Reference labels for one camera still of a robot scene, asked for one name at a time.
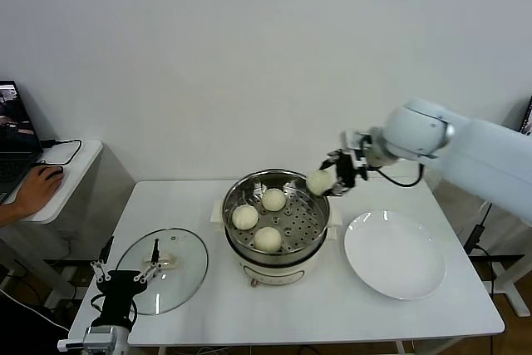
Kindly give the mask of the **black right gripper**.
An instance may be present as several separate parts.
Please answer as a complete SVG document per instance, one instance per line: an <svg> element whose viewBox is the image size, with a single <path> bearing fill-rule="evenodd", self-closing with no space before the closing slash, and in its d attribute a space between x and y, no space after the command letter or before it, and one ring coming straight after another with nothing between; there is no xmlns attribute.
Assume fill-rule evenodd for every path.
<svg viewBox="0 0 532 355"><path fill-rule="evenodd" d="M323 192L325 197L344 196L356 186L358 176L364 181L368 180L367 169L364 166L356 167L352 156L345 154L342 149L329 152L327 159L320 165L320 169L328 169L332 166L336 167L337 181Z"/></svg>

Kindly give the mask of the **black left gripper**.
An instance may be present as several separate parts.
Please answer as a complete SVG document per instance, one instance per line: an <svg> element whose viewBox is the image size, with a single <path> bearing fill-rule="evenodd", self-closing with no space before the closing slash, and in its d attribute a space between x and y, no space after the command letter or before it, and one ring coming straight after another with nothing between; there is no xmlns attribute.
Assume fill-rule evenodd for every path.
<svg viewBox="0 0 532 355"><path fill-rule="evenodd" d="M160 272L159 239L154 240L150 262L141 272L135 270L112 270L108 273L106 263L114 237L111 236L91 267L96 277L96 286L104 298L96 326L133 326L138 316L134 297L146 291L146 283Z"/></svg>

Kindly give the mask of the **person's bare hand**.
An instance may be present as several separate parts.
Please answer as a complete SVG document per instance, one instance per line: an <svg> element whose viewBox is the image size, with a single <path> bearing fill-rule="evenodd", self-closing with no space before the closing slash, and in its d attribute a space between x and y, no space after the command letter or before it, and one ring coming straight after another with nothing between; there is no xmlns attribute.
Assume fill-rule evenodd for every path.
<svg viewBox="0 0 532 355"><path fill-rule="evenodd" d="M63 176L61 166L42 165L33 168L13 202L17 214L26 218L41 210L59 189Z"/></svg>

